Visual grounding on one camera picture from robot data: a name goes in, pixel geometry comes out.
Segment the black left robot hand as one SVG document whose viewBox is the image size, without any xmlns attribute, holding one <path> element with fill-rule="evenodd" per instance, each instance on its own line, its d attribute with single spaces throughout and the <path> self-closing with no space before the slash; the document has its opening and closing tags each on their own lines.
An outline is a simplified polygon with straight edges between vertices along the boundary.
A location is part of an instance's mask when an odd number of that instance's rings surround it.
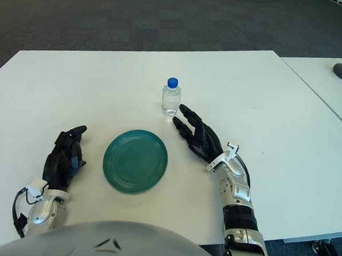
<svg viewBox="0 0 342 256">
<path fill-rule="evenodd" d="M 66 191 L 71 180 L 86 165 L 80 145 L 82 134 L 86 130 L 87 127 L 81 125 L 67 132 L 60 132 L 52 152 L 46 158 L 42 173 L 50 190 Z"/>
</svg>

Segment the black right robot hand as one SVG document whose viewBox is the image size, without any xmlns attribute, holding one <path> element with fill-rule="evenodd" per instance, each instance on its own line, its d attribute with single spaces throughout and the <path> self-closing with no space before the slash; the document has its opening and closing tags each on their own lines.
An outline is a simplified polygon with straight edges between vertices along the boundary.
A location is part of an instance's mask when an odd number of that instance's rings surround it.
<svg viewBox="0 0 342 256">
<path fill-rule="evenodd" d="M 218 136 L 190 108 L 180 104 L 179 109 L 188 123 L 194 128 L 194 132 L 177 117 L 172 118 L 174 126 L 180 136 L 187 142 L 189 149 L 207 164 L 210 164 L 223 153 Z"/>
</svg>

